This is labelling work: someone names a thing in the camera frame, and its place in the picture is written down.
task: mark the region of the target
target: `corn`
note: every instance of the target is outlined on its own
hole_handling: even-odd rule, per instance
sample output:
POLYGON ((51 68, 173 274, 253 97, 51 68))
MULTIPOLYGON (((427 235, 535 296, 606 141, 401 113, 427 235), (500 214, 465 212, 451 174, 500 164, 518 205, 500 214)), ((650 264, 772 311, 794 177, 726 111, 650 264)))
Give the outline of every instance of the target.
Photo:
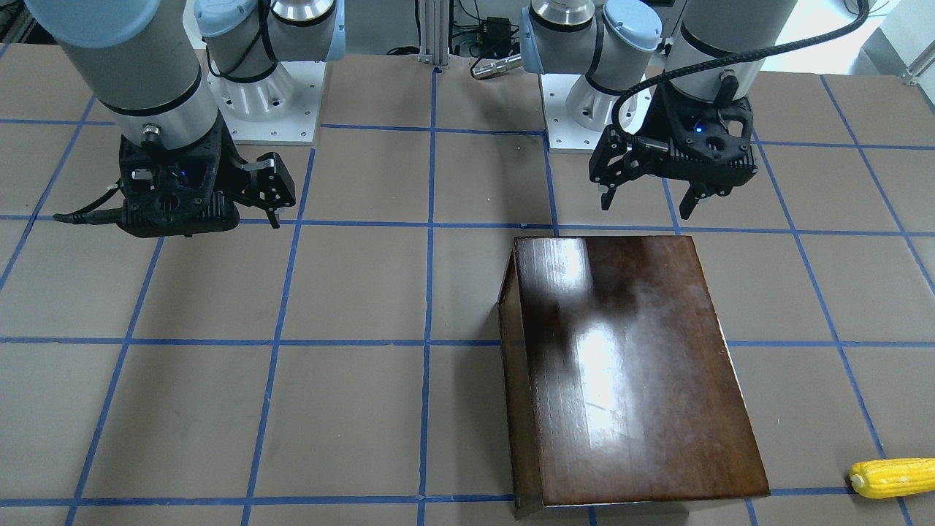
POLYGON ((905 497, 935 490, 935 459, 887 459, 851 467, 851 485, 869 499, 905 497))

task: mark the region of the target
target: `wire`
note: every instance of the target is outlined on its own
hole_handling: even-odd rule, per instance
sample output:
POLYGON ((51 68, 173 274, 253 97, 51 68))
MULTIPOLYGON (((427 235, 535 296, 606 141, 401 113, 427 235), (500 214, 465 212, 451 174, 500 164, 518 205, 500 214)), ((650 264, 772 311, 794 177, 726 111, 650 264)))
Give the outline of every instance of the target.
MULTIPOLYGON (((470 18, 476 20, 477 22, 484 22, 484 19, 481 18, 481 10, 478 9, 477 7, 477 0, 474 0, 474 8, 477 9, 477 16, 470 14, 470 12, 468 12, 468 10, 465 9, 465 5, 461 2, 461 0, 458 0, 458 6, 461 6, 461 10, 464 11, 465 14, 468 15, 470 18)), ((519 28, 519 26, 516 25, 515 23, 511 23, 510 27, 519 28)))
POLYGON ((679 77, 684 77, 686 75, 691 75, 693 73, 699 73, 701 71, 707 71, 709 69, 716 69, 718 67, 731 66, 734 64, 740 64, 745 62, 756 62, 773 55, 788 53, 790 51, 801 50, 803 48, 808 48, 817 44, 828 42, 829 40, 834 40, 838 37, 843 37, 849 33, 854 32, 858 27, 863 25, 867 21, 867 17, 870 14, 870 6, 868 0, 857 0, 857 4, 860 7, 860 12, 857 15, 857 18, 830 33, 825 33, 817 37, 803 38, 802 40, 796 40, 795 42, 789 42, 787 44, 781 44, 779 46, 772 46, 769 48, 762 48, 759 50, 746 51, 741 53, 732 53, 727 56, 716 58, 714 60, 709 60, 708 62, 702 62, 699 64, 693 64, 691 66, 680 67, 678 69, 673 69, 671 71, 663 72, 660 75, 656 75, 651 79, 644 80, 639 84, 636 84, 626 91, 620 94, 620 97, 616 102, 613 103, 613 109, 611 110, 611 120, 613 123, 613 129, 616 130, 618 134, 627 142, 631 137, 628 134, 624 127, 620 123, 620 110, 623 108, 624 103, 633 95, 645 90, 646 88, 653 87, 660 82, 665 82, 667 80, 678 79, 679 77))
MULTIPOLYGON (((847 9, 847 12, 851 13, 852 15, 857 15, 860 13, 860 9, 857 10, 857 13, 854 13, 854 11, 851 10, 851 5, 847 3, 847 0, 841 0, 841 2, 844 4, 844 8, 847 9)), ((886 0, 885 2, 883 2, 881 6, 878 6, 873 11, 867 13, 867 15, 870 16, 873 13, 878 13, 886 6, 889 6, 889 0, 886 0)))
POLYGON ((253 40, 250 41, 250 45, 248 45, 247 49, 243 51, 243 53, 240 55, 239 58, 237 58, 237 60, 234 62, 234 65, 227 68, 227 71, 224 71, 224 73, 222 73, 220 69, 218 69, 218 71, 215 72, 214 69, 211 68, 211 46, 209 46, 208 42, 202 37, 201 41, 205 43, 205 56, 206 56, 206 59, 208 60, 208 72, 211 75, 214 75, 215 77, 219 77, 221 79, 227 79, 231 73, 233 73, 235 70, 237 70, 238 67, 240 67, 243 64, 243 61, 247 60, 247 56, 250 55, 250 52, 253 51, 254 47, 256 47, 256 43, 260 41, 260 38, 263 36, 263 32, 267 28, 266 24, 264 24, 264 20, 265 20, 264 13, 268 17, 270 10, 268 9, 268 7, 266 10, 263 10, 263 6, 266 4, 267 1, 268 0, 260 0, 259 6, 257 6, 256 8, 256 17, 260 21, 260 27, 259 29, 256 30, 256 35, 253 36, 253 40))
POLYGON ((400 46, 400 47, 398 47, 398 48, 392 48, 391 50, 387 51, 386 54, 388 54, 388 55, 396 55, 396 56, 398 56, 398 55, 417 55, 417 54, 419 54, 419 48, 416 48, 415 46, 400 46))

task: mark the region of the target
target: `wooden board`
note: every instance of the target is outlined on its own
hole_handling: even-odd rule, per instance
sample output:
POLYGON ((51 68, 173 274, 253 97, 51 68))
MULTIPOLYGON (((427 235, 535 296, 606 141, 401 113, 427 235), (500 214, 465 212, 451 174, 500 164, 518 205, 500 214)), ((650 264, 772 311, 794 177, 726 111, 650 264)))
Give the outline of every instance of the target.
POLYGON ((769 493, 691 238, 518 238, 499 314, 518 515, 769 493))

